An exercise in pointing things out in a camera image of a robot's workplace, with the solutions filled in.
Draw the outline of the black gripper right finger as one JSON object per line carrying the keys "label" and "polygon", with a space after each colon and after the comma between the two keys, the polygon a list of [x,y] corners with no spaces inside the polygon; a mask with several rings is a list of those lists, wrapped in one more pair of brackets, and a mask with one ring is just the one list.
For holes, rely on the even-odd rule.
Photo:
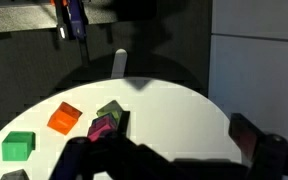
{"label": "black gripper right finger", "polygon": [[230,138],[252,165],[247,180],[282,180],[288,176],[288,140],[264,133],[240,113],[230,117]]}

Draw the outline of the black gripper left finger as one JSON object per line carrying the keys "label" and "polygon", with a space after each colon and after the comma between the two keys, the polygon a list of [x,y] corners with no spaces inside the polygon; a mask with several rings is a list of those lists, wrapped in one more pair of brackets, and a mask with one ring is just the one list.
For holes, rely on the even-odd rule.
{"label": "black gripper left finger", "polygon": [[106,130],[92,142],[67,141],[50,180],[95,180],[106,172],[113,180],[170,180],[170,163],[145,145],[136,145],[120,130]]}

